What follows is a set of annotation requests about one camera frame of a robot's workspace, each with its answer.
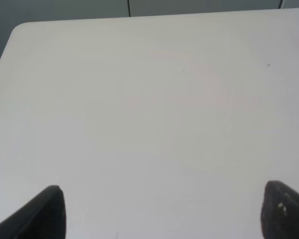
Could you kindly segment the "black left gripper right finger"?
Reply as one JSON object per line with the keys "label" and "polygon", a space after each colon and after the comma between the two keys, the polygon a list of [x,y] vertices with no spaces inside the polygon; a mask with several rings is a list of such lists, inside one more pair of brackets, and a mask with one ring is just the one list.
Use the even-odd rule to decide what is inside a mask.
{"label": "black left gripper right finger", "polygon": [[268,181],[261,229],[265,239],[299,239],[299,193],[281,181]]}

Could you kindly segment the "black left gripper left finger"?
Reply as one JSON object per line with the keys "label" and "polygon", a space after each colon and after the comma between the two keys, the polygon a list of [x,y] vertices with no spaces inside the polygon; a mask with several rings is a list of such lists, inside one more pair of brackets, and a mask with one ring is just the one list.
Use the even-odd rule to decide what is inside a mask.
{"label": "black left gripper left finger", "polygon": [[41,191],[0,223],[0,239],[64,239],[66,207],[57,185]]}

